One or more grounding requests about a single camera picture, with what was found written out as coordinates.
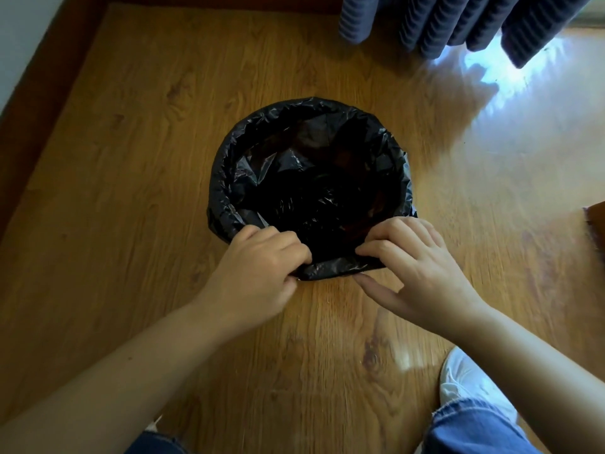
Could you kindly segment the person's left hand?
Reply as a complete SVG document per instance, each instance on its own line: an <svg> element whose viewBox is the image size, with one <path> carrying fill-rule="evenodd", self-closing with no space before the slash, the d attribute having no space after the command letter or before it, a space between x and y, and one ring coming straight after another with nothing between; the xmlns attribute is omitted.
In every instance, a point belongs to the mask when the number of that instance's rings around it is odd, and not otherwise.
<svg viewBox="0 0 605 454"><path fill-rule="evenodd" d="M312 253L292 231L247 225L231 241L202 293L204 312L221 336L234 337L283 311L280 269L292 275Z"/></svg>

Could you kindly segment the person's right hand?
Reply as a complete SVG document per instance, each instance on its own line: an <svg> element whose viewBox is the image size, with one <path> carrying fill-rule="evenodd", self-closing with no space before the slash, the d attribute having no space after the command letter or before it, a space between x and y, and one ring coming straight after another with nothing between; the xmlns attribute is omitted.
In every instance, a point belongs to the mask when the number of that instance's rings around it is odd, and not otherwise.
<svg viewBox="0 0 605 454"><path fill-rule="evenodd" d="M379 259L401 281L402 287L394 291L404 302L404 320L462 345L493 319L495 310L470 284L431 223L397 217L374 227L411 227L426 243L426 252L419 259L388 241L368 243L368 236L355 249L359 256Z"/></svg>

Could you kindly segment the black plastic garbage bag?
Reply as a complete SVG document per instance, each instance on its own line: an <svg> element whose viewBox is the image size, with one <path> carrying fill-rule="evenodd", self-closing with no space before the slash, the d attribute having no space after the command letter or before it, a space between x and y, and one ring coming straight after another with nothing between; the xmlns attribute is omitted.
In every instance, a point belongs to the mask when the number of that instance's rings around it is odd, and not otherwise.
<svg viewBox="0 0 605 454"><path fill-rule="evenodd" d="M292 231L312 253L293 275L311 282L383 268L356 255L371 228L417 217L406 152L379 119L319 97L265 106L216 152L208 227L226 243L246 225Z"/></svg>

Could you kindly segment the person's left forearm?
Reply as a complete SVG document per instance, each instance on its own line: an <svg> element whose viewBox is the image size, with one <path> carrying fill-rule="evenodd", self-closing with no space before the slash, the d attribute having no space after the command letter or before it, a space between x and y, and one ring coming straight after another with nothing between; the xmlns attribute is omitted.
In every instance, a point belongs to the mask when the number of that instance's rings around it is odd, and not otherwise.
<svg viewBox="0 0 605 454"><path fill-rule="evenodd" d="M212 352L280 310L259 298L181 307L0 427L0 454L122 454Z"/></svg>

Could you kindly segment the person's right forearm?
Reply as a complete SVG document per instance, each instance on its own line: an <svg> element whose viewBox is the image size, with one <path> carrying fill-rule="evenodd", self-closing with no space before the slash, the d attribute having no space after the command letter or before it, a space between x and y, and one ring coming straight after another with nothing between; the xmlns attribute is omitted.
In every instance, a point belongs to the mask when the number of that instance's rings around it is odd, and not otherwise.
<svg viewBox="0 0 605 454"><path fill-rule="evenodd" d="M492 307L471 313L448 339L496 383L551 454L605 454L605 382Z"/></svg>

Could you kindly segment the blue jeans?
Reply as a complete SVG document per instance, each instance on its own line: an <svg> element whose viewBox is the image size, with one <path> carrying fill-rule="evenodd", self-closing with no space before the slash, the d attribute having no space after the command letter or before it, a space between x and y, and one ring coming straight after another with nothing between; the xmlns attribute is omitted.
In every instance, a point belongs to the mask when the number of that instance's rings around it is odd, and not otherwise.
<svg viewBox="0 0 605 454"><path fill-rule="evenodd" d="M414 454L542 454L517 423L513 407L459 398L433 413Z"/></svg>

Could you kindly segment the brown wooden furniture piece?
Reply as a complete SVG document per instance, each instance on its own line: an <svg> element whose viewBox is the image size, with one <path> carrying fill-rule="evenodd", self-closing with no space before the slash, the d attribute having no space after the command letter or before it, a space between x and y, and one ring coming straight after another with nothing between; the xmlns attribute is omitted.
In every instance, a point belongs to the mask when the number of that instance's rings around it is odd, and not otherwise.
<svg viewBox="0 0 605 454"><path fill-rule="evenodd" d="M589 235L605 267L605 200L583 208Z"/></svg>

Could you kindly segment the grey-blue pleated curtain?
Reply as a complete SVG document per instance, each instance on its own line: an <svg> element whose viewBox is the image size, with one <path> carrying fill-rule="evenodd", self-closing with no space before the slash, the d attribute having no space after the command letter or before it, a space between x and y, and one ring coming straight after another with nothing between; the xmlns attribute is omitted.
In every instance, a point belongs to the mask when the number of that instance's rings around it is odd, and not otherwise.
<svg viewBox="0 0 605 454"><path fill-rule="evenodd" d="M357 45L365 41L380 9L399 18L399 42L438 59L446 46L487 48L501 33L510 62L523 68L591 0L343 0L339 34Z"/></svg>

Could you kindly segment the brown wooden baseboard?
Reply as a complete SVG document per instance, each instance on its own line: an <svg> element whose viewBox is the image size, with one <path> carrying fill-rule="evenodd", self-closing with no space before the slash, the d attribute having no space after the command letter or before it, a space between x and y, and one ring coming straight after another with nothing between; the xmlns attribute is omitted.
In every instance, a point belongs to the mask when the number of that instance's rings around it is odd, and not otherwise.
<svg viewBox="0 0 605 454"><path fill-rule="evenodd" d="M62 0L15 90L0 110L0 239L112 2L338 14L343 0Z"/></svg>

